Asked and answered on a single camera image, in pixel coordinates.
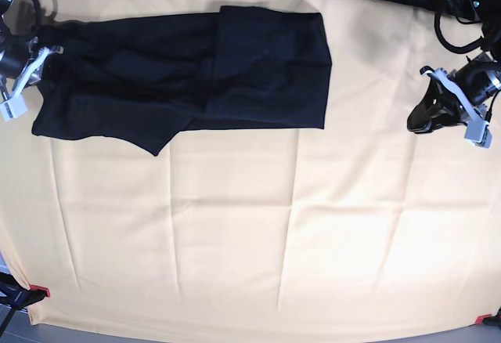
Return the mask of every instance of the black pants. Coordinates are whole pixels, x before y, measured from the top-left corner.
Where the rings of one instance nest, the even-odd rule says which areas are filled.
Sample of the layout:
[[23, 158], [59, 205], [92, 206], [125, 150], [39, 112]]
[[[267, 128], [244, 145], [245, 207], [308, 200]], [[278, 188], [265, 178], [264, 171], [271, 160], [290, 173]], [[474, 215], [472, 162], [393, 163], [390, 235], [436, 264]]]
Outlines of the black pants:
[[158, 155], [199, 129], [323, 128], [331, 59], [319, 13], [222, 7], [43, 27], [61, 45], [33, 134], [103, 135]]

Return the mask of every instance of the beige cloth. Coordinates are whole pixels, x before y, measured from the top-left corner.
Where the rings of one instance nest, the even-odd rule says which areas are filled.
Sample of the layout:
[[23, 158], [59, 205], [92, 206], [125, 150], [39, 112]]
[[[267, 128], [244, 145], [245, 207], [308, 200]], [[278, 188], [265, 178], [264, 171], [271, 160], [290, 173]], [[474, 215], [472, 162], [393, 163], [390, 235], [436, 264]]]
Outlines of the beige cloth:
[[[158, 158], [118, 139], [0, 124], [0, 250], [50, 288], [33, 323], [171, 343], [360, 342], [472, 324], [501, 306], [501, 116], [405, 129], [426, 64], [451, 70], [423, 10], [375, 0], [41, 0], [56, 21], [261, 5], [323, 14], [326, 129], [182, 133]], [[444, 20], [451, 42], [479, 29]]]

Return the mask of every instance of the red clip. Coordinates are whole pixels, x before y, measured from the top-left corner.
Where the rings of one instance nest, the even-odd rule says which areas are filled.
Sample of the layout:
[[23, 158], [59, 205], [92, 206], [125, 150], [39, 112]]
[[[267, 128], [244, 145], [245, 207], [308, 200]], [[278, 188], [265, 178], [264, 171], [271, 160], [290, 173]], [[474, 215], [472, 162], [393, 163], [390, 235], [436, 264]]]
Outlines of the red clip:
[[50, 298], [50, 291], [48, 288], [40, 287], [40, 286], [30, 286], [30, 291], [44, 291], [47, 295], [47, 298]]
[[480, 325], [486, 318], [492, 317], [492, 314], [486, 314], [485, 316], [479, 316], [475, 320], [475, 325]]

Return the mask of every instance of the folded black cloth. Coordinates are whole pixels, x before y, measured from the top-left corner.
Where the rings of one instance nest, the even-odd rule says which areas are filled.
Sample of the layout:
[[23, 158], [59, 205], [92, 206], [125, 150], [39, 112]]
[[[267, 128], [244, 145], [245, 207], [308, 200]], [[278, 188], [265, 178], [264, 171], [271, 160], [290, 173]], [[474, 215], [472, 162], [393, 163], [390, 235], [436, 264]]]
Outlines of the folded black cloth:
[[200, 129], [323, 128], [331, 59], [319, 13], [219, 13], [43, 27], [33, 134], [102, 135], [158, 155]]

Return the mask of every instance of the black garment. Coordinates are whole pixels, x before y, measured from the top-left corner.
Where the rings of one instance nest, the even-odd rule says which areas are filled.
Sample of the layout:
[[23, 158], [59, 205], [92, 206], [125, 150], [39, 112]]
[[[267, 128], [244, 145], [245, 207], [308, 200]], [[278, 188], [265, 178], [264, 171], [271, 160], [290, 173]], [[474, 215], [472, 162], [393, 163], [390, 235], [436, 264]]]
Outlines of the black garment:
[[180, 131], [323, 128], [331, 60], [319, 13], [220, 13], [43, 27], [61, 45], [33, 134], [103, 135], [158, 155]]

